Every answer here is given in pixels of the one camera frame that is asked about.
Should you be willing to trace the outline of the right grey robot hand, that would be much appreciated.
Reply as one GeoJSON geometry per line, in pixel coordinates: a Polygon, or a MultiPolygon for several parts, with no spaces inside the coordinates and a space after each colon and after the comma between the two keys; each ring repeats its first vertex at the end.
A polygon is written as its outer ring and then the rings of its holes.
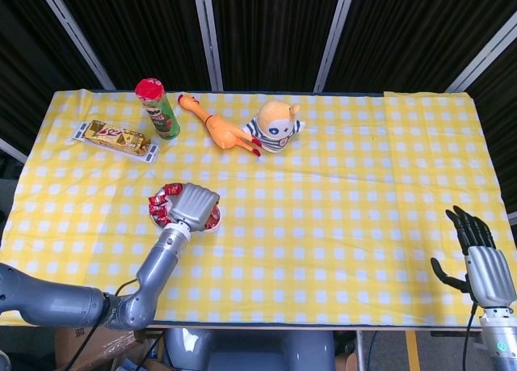
{"type": "Polygon", "coordinates": [[[466,275],[463,280],[449,276],[435,257],[430,259],[433,273],[443,284],[467,293],[483,309],[511,306],[516,301],[514,281],[488,225],[456,205],[445,213],[456,229],[466,275]]]}

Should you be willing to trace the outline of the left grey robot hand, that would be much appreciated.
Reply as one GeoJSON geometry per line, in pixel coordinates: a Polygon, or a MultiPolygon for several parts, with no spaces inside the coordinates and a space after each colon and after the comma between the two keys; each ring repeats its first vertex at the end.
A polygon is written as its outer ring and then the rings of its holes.
{"type": "Polygon", "coordinates": [[[215,231],[221,223],[220,196],[208,188],[185,183],[178,195],[170,196],[168,216],[184,223],[191,232],[215,231]]]}

